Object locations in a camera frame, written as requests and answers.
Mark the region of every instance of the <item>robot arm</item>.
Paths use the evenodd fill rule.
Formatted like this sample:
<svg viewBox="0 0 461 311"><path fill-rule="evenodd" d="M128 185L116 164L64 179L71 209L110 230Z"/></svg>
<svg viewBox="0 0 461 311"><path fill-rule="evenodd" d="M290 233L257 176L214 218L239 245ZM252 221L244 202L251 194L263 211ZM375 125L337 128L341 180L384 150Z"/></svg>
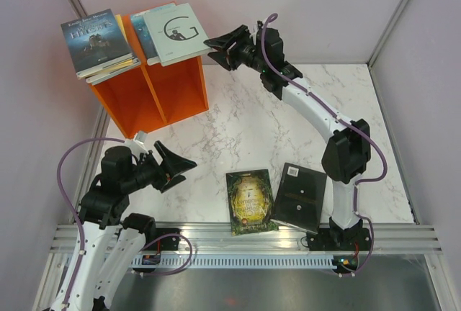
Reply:
<svg viewBox="0 0 461 311"><path fill-rule="evenodd" d="M367 136L370 136L370 127L364 120L352 121L340 114L312 90L302 73L285 61L283 41L277 30L266 28L262 50L262 33L262 22L258 22L254 34L242 25L228 34L206 40L204 44L216 50L208 55L226 70L236 70L244 64L258 71L264 88L301 113L326 141L322 167L333 180L334 191L329 235L337 248L343 248L365 230L362 220L354 212L354 188L370 160L370 143L342 122ZM296 86L286 79L294 81Z"/></svg>
<svg viewBox="0 0 461 311"><path fill-rule="evenodd" d="M129 215L123 220L117 244L104 262L107 246L130 203L130 194L149 185L165 192L186 180L182 174L197 166L156 142L154 147L163 159L158 164L141 140L138 135L137 139L126 140L125 145L106 150L101 161L102 172L94 178L80 203L84 250L80 250L80 239L77 239L68 273L48 310L108 311L133 257L155 239L156 234L152 217Z"/></svg>

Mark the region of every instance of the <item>book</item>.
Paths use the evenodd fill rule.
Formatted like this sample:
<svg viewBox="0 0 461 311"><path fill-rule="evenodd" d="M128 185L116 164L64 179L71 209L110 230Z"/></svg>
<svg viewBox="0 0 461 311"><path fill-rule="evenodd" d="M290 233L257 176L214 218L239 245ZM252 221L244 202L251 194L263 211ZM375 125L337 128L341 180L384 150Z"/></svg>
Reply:
<svg viewBox="0 0 461 311"><path fill-rule="evenodd" d="M162 66L211 51L203 43L208 36L189 4L148 12L144 15L144 21Z"/></svg>
<svg viewBox="0 0 461 311"><path fill-rule="evenodd" d="M325 173L286 163L271 221L317 234L325 186Z"/></svg>
<svg viewBox="0 0 461 311"><path fill-rule="evenodd" d="M170 3L154 7L153 9L138 12L137 14L132 14L130 16L131 24L133 25L136 35L138 36L138 40L143 49L144 56L147 59L147 65L160 63L160 58L158 57L156 46L153 44L151 34L146 26L146 22L144 21L144 15L149 12L168 9L172 6L176 6L176 4Z"/></svg>
<svg viewBox="0 0 461 311"><path fill-rule="evenodd" d="M133 58L131 60L131 64L128 66L125 66L123 68L117 68L115 70L109 71L109 72L100 72L97 73L96 75L90 76L86 78L86 82L88 84L96 85L99 84L103 81L106 81L109 78L115 77L116 75L120 75L121 73L124 73L128 70L131 70L132 68L135 68L136 66L139 66L141 64L141 61L137 58Z"/></svg>
<svg viewBox="0 0 461 311"><path fill-rule="evenodd" d="M270 221L273 200L268 170L227 173L225 180L232 235L278 230Z"/></svg>
<svg viewBox="0 0 461 311"><path fill-rule="evenodd" d="M115 19L117 20L117 24L118 24L118 27L120 28L120 31L122 32L123 34L123 37L125 38L125 40L127 41L127 35L126 35L126 32L125 32L125 28L123 27L123 22L122 22L122 16L120 16L119 14L116 14L115 15ZM92 76L95 76L95 75L99 75L101 73L103 74L108 74L108 73L111 73L113 71L116 71L116 70L120 70L121 68L127 68L128 66L131 66L133 64L133 61L136 59L134 53L133 53L133 57L132 59L128 59L128 60L125 60L125 61L122 61L120 63L117 63L117 64L114 64L113 66L109 66L108 68L104 68L102 70L99 70L95 73L92 73L90 75L87 75L86 77L86 82L87 83L91 83L91 82L88 82L88 78L89 77L92 77Z"/></svg>
<svg viewBox="0 0 461 311"><path fill-rule="evenodd" d="M61 29L80 78L133 56L110 9L63 23Z"/></svg>

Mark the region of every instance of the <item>orange shelf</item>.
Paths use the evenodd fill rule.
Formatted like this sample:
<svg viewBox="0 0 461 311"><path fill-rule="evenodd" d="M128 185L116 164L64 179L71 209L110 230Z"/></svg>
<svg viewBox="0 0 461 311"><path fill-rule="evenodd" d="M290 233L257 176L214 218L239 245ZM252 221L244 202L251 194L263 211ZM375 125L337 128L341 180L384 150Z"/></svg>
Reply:
<svg viewBox="0 0 461 311"><path fill-rule="evenodd" d="M122 134L133 138L140 130L151 132L206 111L208 100L201 58L166 67L148 66L130 15L123 16L122 22L141 66L90 85Z"/></svg>
<svg viewBox="0 0 461 311"><path fill-rule="evenodd" d="M200 78L201 70L200 58L192 58L166 67L160 64L146 67L148 81L157 94L169 124L208 109L206 91Z"/></svg>
<svg viewBox="0 0 461 311"><path fill-rule="evenodd" d="M165 126L140 68L91 86L126 138Z"/></svg>

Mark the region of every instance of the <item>barcode label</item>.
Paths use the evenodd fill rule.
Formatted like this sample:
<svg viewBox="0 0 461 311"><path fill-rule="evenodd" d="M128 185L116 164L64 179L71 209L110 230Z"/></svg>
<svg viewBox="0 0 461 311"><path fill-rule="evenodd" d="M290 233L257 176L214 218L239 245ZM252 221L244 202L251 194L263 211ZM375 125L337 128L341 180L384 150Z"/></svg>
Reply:
<svg viewBox="0 0 461 311"><path fill-rule="evenodd" d="M295 167L288 167L288 172L287 174L289 176L297 176L297 173L299 172L300 170L298 168L295 168Z"/></svg>

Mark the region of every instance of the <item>floor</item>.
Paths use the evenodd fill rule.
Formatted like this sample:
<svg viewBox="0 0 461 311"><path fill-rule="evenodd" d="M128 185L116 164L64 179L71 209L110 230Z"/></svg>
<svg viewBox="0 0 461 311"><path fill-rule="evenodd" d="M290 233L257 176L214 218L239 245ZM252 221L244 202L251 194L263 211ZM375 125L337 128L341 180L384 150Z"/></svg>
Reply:
<svg viewBox="0 0 461 311"><path fill-rule="evenodd" d="M359 211L374 222L413 222L388 133L366 65L297 66L332 106L354 119L364 118L371 136L383 149L389 172L379 183L361 186ZM325 149L322 137L293 108L262 86L247 68L232 73L220 66L204 66L210 110L151 132L146 147L160 140L167 148L197 162L187 181L164 194L148 187L130 196L125 214L142 212L157 221L229 221L225 173L268 168L275 195L285 162L321 170ZM108 137L122 138L114 122ZM105 143L103 152L112 143ZM365 177L378 176L382 164L372 151ZM327 183L322 222L333 207Z"/></svg>

